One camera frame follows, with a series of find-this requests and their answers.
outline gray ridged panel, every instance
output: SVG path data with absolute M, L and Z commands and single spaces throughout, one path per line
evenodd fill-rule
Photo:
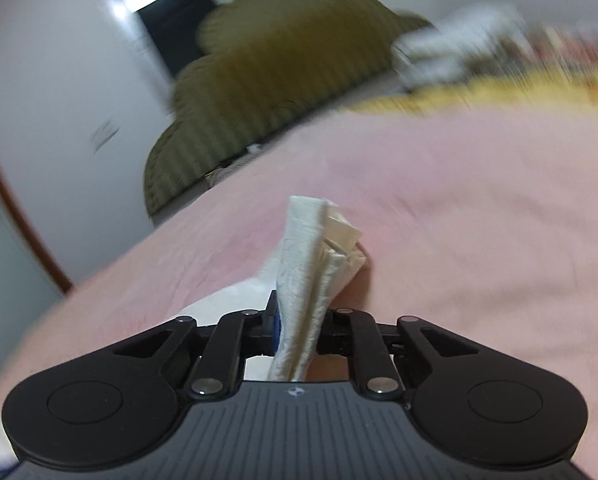
M 303 388 L 300 396 L 289 391 Z M 569 463 L 492 471 L 447 457 L 394 402 L 350 383 L 243 383 L 221 402 L 197 404 L 159 449 L 99 472 L 23 463 L 11 480 L 585 480 Z

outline silver rivet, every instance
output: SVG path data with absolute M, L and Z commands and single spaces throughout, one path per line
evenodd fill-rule
M 390 377 L 374 377 L 368 381 L 367 386 L 375 394 L 389 394 L 399 388 L 399 383 Z
M 221 391 L 223 383 L 218 379 L 212 378 L 197 379 L 190 387 L 196 394 L 212 395 Z

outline door frame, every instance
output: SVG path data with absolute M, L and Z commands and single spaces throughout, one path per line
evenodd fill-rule
M 16 228 L 20 232 L 21 236 L 28 243 L 28 246 L 34 256 L 39 260 L 41 266 L 44 267 L 45 271 L 50 275 L 52 280 L 57 284 L 59 289 L 63 293 L 68 292 L 73 287 L 72 282 L 60 269 L 57 262 L 50 255 L 48 250 L 45 248 L 35 230 L 26 219 L 19 206 L 10 192 L 10 188 L 5 183 L 0 171 L 0 199 L 6 211 L 9 213 L 10 218 L 14 222 Z

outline pink bed sheet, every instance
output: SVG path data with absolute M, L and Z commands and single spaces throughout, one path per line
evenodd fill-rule
M 0 406 L 29 374 L 252 275 L 281 236 L 292 194 L 332 200 L 364 232 L 370 268 L 339 304 L 380 322 L 416 314 L 572 381 L 590 410 L 575 460 L 598 479 L 591 114 L 344 113 L 298 128 L 53 309 L 0 376 Z

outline yellow blanket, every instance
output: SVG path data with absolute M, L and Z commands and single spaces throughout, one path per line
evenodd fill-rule
M 425 115 L 450 107 L 527 103 L 537 107 L 598 110 L 598 65 L 586 73 L 558 67 L 534 69 L 523 76 L 474 78 L 466 85 L 438 85 L 414 94 L 382 97 L 350 107 L 370 113 Z

